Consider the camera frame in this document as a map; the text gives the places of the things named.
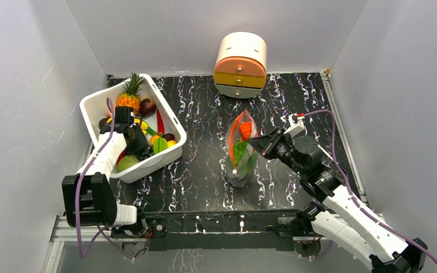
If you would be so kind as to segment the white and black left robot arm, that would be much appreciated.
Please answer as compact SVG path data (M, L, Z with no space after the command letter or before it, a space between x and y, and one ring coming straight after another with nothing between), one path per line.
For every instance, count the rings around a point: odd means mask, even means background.
M67 223L78 226L125 226L134 237L147 230L147 221L133 205L119 204L109 180L127 141L142 140L133 109L117 106L111 123L103 125L97 143L84 165L74 175L63 178L61 188Z

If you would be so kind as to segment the green toy lettuce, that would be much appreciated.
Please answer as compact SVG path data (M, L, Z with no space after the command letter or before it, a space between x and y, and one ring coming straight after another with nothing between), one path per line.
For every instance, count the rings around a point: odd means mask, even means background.
M258 153L247 142L237 140L232 145L229 155L229 176L232 179L244 179L253 172L258 158Z

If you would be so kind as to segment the black toy grape bunch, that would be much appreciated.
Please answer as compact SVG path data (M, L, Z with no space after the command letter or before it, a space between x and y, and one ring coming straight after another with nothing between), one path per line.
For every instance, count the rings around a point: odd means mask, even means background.
M136 153L136 157L139 161L146 160L154 155L153 146L147 146Z

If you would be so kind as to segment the clear zip bag orange zipper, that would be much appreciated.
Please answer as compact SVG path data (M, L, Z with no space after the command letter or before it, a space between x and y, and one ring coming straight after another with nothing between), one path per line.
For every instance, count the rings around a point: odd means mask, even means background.
M248 110L239 114L229 126L225 138L228 154L225 173L226 181L233 187L243 188L254 172L258 154L248 140L257 136L257 125Z

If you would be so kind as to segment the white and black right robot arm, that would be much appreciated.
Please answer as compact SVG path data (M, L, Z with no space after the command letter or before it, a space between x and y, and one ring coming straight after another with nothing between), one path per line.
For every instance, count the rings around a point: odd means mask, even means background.
M314 202L298 211L295 218L278 220L279 233L290 231L323 235L362 261L371 272L420 272L426 259L426 244L411 242L393 233L390 226L348 192L337 170L324 164L326 156L316 140L275 129L248 139L266 159L278 159L300 178Z

